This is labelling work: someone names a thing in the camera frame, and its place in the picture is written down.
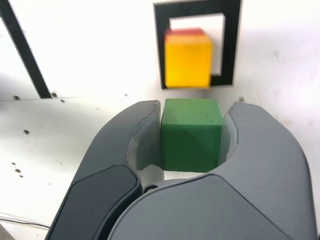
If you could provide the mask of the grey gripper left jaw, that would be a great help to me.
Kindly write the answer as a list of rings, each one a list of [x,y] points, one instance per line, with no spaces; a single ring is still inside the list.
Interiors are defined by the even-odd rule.
[[[137,102],[109,120],[87,149],[46,235],[48,240],[105,240],[119,216],[164,179],[161,104]]]

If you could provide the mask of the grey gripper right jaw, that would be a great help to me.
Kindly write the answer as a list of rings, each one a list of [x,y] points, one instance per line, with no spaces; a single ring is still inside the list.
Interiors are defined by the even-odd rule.
[[[236,102],[226,115],[221,165],[169,180],[135,200],[111,240],[316,240],[306,156],[262,107]]]

